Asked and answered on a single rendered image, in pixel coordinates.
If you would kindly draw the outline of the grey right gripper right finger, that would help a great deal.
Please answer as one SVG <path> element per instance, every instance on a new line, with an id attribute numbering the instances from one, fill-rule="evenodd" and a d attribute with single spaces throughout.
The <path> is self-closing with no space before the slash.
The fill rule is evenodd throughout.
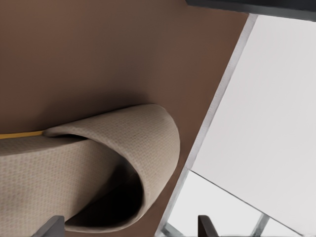
<path id="1" fill-rule="evenodd" d="M 211 219 L 207 215 L 198 216 L 198 237 L 219 237 Z"/>

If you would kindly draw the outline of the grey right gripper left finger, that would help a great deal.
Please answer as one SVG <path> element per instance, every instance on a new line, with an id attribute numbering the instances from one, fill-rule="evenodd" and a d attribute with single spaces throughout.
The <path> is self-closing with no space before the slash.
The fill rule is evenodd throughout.
<path id="1" fill-rule="evenodd" d="M 51 217 L 35 233 L 34 237 L 65 237 L 65 218 L 56 215 Z"/>

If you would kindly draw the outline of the beige knit shoe, yellow sole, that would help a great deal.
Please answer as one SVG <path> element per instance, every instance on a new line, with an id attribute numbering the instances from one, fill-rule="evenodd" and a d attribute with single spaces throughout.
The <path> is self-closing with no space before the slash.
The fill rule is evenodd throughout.
<path id="1" fill-rule="evenodd" d="M 0 139 L 0 237 L 31 237 L 54 216 L 71 232 L 127 228 L 155 203 L 179 155 L 176 123 L 156 104 Z"/>

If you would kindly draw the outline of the silver frame post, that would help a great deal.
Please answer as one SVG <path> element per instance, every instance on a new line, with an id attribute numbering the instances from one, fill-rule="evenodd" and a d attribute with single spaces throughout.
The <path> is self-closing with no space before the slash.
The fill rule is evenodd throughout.
<path id="1" fill-rule="evenodd" d="M 179 230 L 177 230 L 170 223 L 166 223 L 161 230 L 165 237 L 185 237 Z"/>
<path id="2" fill-rule="evenodd" d="M 270 217 L 264 213 L 262 213 L 253 229 L 251 232 L 251 237 L 261 237 L 268 221 L 270 220 Z"/>

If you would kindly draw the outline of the silver table edge rail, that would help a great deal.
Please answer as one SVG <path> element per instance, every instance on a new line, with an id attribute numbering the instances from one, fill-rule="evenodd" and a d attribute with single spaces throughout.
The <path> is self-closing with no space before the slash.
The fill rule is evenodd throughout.
<path id="1" fill-rule="evenodd" d="M 227 67 L 223 73 L 221 81 L 217 87 L 217 90 L 214 94 L 212 102 L 209 106 L 209 109 L 205 115 L 203 123 L 199 129 L 197 137 L 196 137 L 196 139 L 193 143 L 193 146 L 191 148 L 191 151 L 188 155 L 188 158 L 184 164 L 184 167 L 181 170 L 180 176 L 177 180 L 177 183 L 176 183 L 175 188 L 172 192 L 170 200 L 169 200 L 169 202 L 166 206 L 166 209 L 163 213 L 162 219 L 161 219 L 161 221 L 158 225 L 158 228 L 155 232 L 155 237 L 166 237 L 165 226 L 167 225 L 167 221 L 171 215 L 173 207 L 178 199 L 178 196 L 183 188 L 183 185 L 185 184 L 187 176 L 188 176 L 189 172 L 191 171 L 193 164 L 198 156 L 198 153 L 202 147 L 202 144 L 206 138 L 207 132 L 208 132 L 210 125 L 214 119 L 214 116 L 216 114 L 216 111 L 217 111 L 220 103 L 221 103 L 221 100 L 225 94 L 225 91 L 229 85 L 229 82 L 232 78 L 232 75 L 233 75 L 235 69 L 236 69 L 236 66 L 239 62 L 239 59 L 242 55 L 242 52 L 247 44 L 248 38 L 251 34 L 251 31 L 255 25 L 257 18 L 258 18 L 257 14 L 249 14 L 247 17 L 246 23 L 241 31 L 239 39 L 236 43 L 236 46 L 233 50 L 233 53 L 232 53 L 230 60 L 227 64 Z"/>

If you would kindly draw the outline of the dark grey frame beam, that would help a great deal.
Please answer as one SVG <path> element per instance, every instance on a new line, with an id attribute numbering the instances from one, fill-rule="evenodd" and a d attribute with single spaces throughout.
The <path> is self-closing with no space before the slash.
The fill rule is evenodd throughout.
<path id="1" fill-rule="evenodd" d="M 316 21 L 316 0 L 185 0 L 190 6 Z"/>

